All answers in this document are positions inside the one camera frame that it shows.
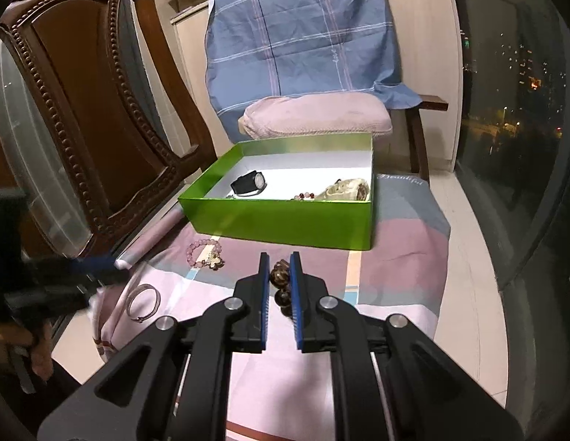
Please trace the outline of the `person's left hand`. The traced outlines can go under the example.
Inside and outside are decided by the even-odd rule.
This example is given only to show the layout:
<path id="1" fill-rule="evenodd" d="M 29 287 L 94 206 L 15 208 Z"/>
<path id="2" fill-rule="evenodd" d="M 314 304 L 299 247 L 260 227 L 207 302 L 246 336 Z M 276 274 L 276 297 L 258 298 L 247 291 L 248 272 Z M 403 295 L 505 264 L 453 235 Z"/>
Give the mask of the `person's left hand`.
<path id="1" fill-rule="evenodd" d="M 0 323 L 0 365 L 8 363 L 8 348 L 24 347 L 30 351 L 34 373 L 43 381 L 53 375 L 51 360 L 51 323 L 45 322 L 42 334 L 33 336 L 17 323 Z"/>

